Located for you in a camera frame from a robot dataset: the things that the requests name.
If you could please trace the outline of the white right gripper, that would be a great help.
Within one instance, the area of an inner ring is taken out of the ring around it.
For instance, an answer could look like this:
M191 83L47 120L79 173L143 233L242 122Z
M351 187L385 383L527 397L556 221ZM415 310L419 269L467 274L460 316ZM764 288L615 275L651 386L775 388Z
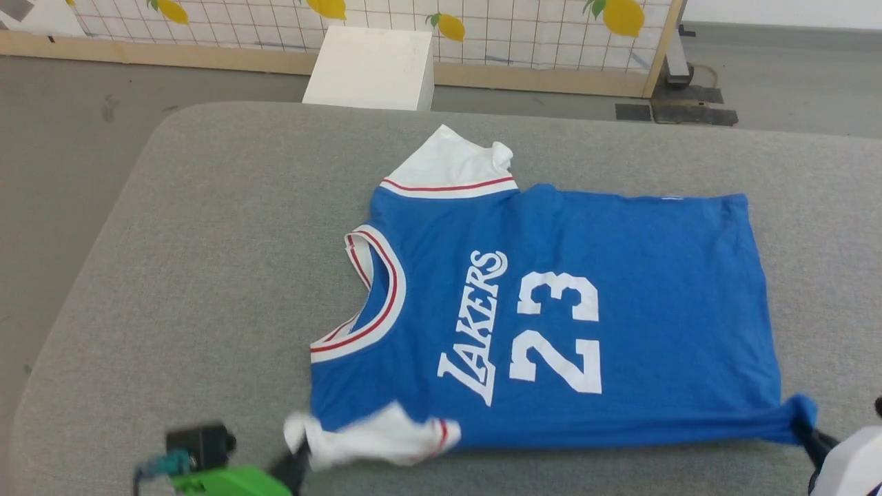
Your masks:
M819 471L810 494L880 494L880 426L863 427L840 443L804 420L793 420L792 431Z

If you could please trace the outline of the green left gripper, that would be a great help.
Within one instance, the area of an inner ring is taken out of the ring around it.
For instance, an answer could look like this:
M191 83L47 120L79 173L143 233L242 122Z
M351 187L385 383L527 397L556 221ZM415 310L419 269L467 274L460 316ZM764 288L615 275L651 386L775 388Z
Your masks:
M269 474L255 466L217 468L217 470L189 472L171 477L177 493L183 495L300 495L309 470L311 449L303 440L294 451L275 459Z

